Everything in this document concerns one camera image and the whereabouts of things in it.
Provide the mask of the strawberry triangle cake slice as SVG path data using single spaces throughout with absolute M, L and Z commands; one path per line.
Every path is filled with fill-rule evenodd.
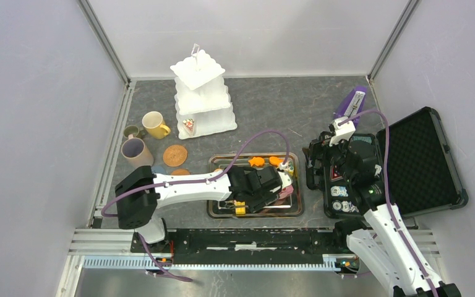
M 182 121 L 183 128 L 187 135 L 193 136 L 195 134 L 195 120 L 192 118 L 187 118 Z

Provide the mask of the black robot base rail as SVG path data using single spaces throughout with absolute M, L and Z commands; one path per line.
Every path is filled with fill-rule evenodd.
M 148 248 L 157 259 L 191 265 L 321 264 L 328 256 L 356 258 L 331 230 L 321 228 L 178 228 Z

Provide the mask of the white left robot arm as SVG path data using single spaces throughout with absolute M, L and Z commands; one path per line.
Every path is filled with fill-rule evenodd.
M 256 213 L 293 191 L 290 175 L 268 166 L 228 166 L 222 171 L 191 176 L 155 174 L 150 166 L 134 170 L 116 186 L 114 214 L 118 228 L 135 230 L 155 252 L 169 246 L 165 222 L 155 210 L 172 204 L 212 200 L 237 203 L 238 209 Z

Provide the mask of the pink cake slice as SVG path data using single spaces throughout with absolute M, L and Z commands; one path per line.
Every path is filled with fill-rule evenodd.
M 294 188 L 292 185 L 284 187 L 278 194 L 278 199 L 283 200 L 287 197 L 289 197 L 294 191 Z

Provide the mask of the yellow layered cake slice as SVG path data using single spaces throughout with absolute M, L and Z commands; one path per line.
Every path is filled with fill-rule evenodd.
M 234 201 L 234 213 L 236 216 L 241 216 L 246 214 L 246 203 Z

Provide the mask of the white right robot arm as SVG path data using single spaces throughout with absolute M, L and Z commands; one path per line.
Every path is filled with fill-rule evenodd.
M 337 251 L 355 253 L 390 296 L 461 296 L 430 266 L 405 227 L 375 137 L 322 132 L 304 155 L 309 189 L 322 191 L 331 217 L 344 215 L 333 229 Z

